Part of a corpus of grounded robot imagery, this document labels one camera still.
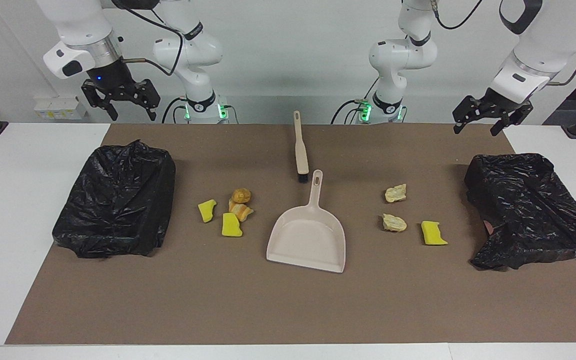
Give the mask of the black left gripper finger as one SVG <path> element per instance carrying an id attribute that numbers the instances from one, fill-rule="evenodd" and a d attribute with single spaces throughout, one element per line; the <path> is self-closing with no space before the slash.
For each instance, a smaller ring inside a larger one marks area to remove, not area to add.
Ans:
<path id="1" fill-rule="evenodd" d="M 509 112 L 506 110 L 499 111 L 498 112 L 498 115 L 499 115 L 498 118 L 499 119 L 490 128 L 490 134 L 493 137 L 495 137 L 500 132 L 502 132 L 503 129 L 506 129 L 512 125 L 521 125 L 521 123 L 523 123 L 526 116 L 528 116 L 528 114 L 530 114 L 530 112 L 532 112 L 532 110 L 533 110 L 532 106 L 521 106 L 512 112 Z"/>
<path id="2" fill-rule="evenodd" d="M 453 109 L 452 116 L 455 123 L 453 130 L 456 135 L 459 135 L 469 123 L 485 117 L 486 111 L 482 111 L 482 104 L 483 101 L 480 99 L 476 99 L 473 96 L 466 96 L 457 107 Z"/>

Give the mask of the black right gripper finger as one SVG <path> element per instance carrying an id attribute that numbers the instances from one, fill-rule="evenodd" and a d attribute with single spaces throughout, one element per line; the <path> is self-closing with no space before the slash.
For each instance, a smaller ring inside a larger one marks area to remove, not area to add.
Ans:
<path id="1" fill-rule="evenodd" d="M 117 121 L 118 119 L 118 112 L 115 109 L 114 105 L 112 105 L 112 99 L 105 95 L 103 98 L 99 95 L 98 87 L 94 84 L 93 80 L 85 80 L 82 85 L 81 89 L 85 97 L 87 98 L 87 102 L 89 103 L 90 107 L 96 109 L 103 109 L 106 111 L 110 120 L 113 122 Z"/>
<path id="2" fill-rule="evenodd" d="M 160 101 L 160 95 L 150 79 L 135 83 L 135 104 L 146 110 L 147 116 L 152 122 L 156 120 L 156 109 Z"/>

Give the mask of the torn bread piece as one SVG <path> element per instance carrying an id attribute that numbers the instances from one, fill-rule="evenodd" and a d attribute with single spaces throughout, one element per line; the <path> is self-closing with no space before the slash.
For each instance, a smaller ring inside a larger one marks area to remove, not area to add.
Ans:
<path id="1" fill-rule="evenodd" d="M 402 183 L 397 186 L 388 187 L 384 191 L 384 200 L 387 203 L 395 203 L 407 199 L 407 184 Z"/>
<path id="2" fill-rule="evenodd" d="M 386 231 L 393 231 L 393 232 L 402 232 L 407 230 L 407 223 L 406 221 L 393 214 L 382 214 L 382 228 Z"/>

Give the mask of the small yellow sponge piece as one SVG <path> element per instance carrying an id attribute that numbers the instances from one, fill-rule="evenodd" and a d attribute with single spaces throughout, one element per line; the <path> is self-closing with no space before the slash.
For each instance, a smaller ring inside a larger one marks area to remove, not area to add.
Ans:
<path id="1" fill-rule="evenodd" d="M 203 223 L 212 221 L 216 205 L 217 201 L 215 199 L 209 199 L 197 205 Z"/>

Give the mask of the yellow sponge block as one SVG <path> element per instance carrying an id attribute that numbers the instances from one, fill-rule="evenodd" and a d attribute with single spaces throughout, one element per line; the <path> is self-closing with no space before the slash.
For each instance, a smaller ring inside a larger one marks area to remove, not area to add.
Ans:
<path id="1" fill-rule="evenodd" d="M 448 242 L 442 238 L 438 221 L 425 220 L 420 223 L 423 234 L 423 242 L 426 246 L 443 246 Z"/>

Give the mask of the striped croissant piece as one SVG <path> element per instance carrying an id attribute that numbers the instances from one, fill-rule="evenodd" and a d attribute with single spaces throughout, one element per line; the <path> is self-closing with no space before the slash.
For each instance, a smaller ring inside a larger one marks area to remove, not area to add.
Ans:
<path id="1" fill-rule="evenodd" d="M 253 214 L 255 211 L 248 207 L 246 203 L 237 203 L 233 199 L 228 199 L 228 212 L 234 214 L 240 223 L 247 220 L 249 215 Z"/>

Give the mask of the yellow green sponge piece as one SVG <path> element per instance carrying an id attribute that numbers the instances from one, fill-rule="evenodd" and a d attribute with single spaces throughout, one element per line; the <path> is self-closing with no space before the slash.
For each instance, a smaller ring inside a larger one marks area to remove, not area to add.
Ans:
<path id="1" fill-rule="evenodd" d="M 240 227 L 240 221 L 234 213 L 226 212 L 222 214 L 221 235 L 233 238 L 242 237 L 243 231 Z"/>

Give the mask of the beige brush black bristles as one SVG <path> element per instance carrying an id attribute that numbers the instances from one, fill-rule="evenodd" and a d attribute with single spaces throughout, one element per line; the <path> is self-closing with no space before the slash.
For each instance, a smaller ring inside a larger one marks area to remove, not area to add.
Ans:
<path id="1" fill-rule="evenodd" d="M 309 162 L 307 159 L 306 144 L 303 141 L 301 112 L 293 112 L 294 131 L 295 131 L 295 166 L 297 170 L 297 179 L 300 183 L 309 181 Z"/>

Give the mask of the beige plastic dustpan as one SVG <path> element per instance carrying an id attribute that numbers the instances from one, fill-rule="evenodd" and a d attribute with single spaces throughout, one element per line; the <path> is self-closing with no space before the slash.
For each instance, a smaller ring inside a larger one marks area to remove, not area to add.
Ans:
<path id="1" fill-rule="evenodd" d="M 323 171 L 314 170 L 306 205 L 283 212 L 271 230 L 266 260 L 342 274 L 346 267 L 346 237 L 341 222 L 320 207 Z"/>

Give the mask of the black plastic bin bag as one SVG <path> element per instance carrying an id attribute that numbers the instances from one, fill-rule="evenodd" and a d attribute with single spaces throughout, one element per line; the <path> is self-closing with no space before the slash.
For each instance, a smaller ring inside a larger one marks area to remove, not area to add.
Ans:
<path id="1" fill-rule="evenodd" d="M 475 155 L 466 198 L 492 230 L 470 263 L 500 271 L 576 259 L 576 200 L 540 153 Z"/>
<path id="2" fill-rule="evenodd" d="M 141 140 L 103 145 L 84 163 L 51 232 L 77 257 L 150 256 L 170 223 L 176 164 Z"/>

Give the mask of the white socket box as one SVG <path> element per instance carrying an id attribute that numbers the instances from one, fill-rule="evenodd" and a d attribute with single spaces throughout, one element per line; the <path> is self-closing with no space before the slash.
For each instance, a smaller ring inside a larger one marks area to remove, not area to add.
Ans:
<path id="1" fill-rule="evenodd" d="M 77 96 L 37 98 L 34 112 L 39 118 L 48 121 L 84 121 L 89 119 L 89 112 Z"/>

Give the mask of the brown table mat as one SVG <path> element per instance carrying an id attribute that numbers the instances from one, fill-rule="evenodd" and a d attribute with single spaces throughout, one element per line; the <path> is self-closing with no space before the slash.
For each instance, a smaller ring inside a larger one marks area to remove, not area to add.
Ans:
<path id="1" fill-rule="evenodd" d="M 79 259 L 52 246 L 7 344 L 576 342 L 576 260 L 479 270 L 486 240 L 464 176 L 478 154 L 510 154 L 485 124 L 306 125 L 320 205 L 343 226 L 341 274 L 266 260 L 275 221 L 307 203 L 288 125 L 111 125 L 103 145 L 139 139 L 176 164 L 162 248 Z M 386 189 L 407 184 L 407 199 Z M 254 210 L 222 235 L 238 188 Z M 215 199 L 203 223 L 198 204 Z M 407 229 L 384 230 L 382 214 Z M 422 221 L 448 244 L 426 245 Z"/>

